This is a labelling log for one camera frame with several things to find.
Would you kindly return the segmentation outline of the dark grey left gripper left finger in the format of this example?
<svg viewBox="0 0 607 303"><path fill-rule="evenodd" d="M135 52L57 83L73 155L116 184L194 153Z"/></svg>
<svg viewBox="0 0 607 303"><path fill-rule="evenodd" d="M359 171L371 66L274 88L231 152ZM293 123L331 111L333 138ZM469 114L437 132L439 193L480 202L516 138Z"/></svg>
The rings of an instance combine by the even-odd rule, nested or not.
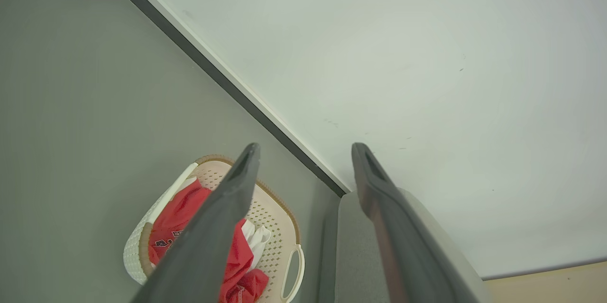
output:
<svg viewBox="0 0 607 303"><path fill-rule="evenodd" d="M258 143L245 147L133 302L218 302L234 230L251 205L260 150Z"/></svg>

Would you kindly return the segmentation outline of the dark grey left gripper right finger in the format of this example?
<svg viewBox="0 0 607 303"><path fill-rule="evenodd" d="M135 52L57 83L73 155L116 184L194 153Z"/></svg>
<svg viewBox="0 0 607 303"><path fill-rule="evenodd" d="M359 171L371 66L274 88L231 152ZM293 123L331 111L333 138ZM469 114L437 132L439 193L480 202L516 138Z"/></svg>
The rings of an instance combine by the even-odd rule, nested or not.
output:
<svg viewBox="0 0 607 303"><path fill-rule="evenodd" d="M354 143L351 157L360 207L375 228L390 301L479 302L479 275L431 214L397 188L367 145Z"/></svg>

